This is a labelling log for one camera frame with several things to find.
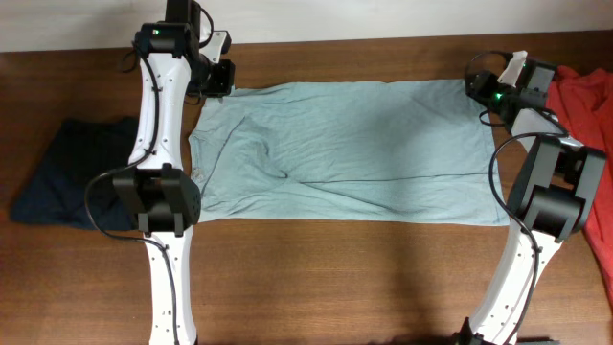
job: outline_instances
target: teal fabric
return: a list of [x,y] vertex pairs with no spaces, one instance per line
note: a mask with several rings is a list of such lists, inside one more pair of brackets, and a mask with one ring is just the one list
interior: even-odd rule
[[506,225],[481,110],[461,80],[294,82],[209,99],[190,136],[200,220]]

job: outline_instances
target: red fabric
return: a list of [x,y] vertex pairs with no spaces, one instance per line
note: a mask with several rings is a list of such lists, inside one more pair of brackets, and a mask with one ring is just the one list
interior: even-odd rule
[[549,89],[547,106],[574,138],[606,152],[601,185],[585,234],[601,264],[613,305],[613,74],[598,69],[581,77],[564,66],[557,71],[560,78]]

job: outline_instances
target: wooden table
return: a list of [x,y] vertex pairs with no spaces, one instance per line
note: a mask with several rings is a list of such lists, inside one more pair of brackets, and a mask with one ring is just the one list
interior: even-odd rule
[[[505,34],[233,47],[238,87],[287,81],[461,78],[488,49],[525,49],[581,73],[613,70],[611,32]],[[0,343],[146,344],[146,250],[93,232],[8,221],[62,119],[137,116],[139,74],[126,50],[0,55]],[[198,106],[185,107],[184,139]],[[496,142],[507,137],[495,129]],[[187,141],[183,145],[188,162]],[[500,159],[504,189],[525,153]],[[480,303],[505,245],[500,227],[327,220],[219,220],[192,244],[200,343],[365,344],[447,336]],[[522,336],[611,343],[611,311],[583,235],[543,274]]]

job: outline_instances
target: black cloth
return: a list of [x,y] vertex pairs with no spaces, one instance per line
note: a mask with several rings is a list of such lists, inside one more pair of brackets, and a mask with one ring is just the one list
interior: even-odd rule
[[[85,186],[96,175],[127,164],[137,130],[135,118],[123,118],[114,124],[65,120],[34,177],[12,205],[11,219],[93,229],[85,213]],[[103,229],[132,229],[131,217],[110,178],[92,189],[90,208]]]

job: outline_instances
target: white wall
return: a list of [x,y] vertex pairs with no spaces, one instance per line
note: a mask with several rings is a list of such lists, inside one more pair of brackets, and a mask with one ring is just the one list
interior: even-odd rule
[[[0,51],[128,46],[165,0],[0,0]],[[613,29],[613,0],[201,0],[235,43]]]

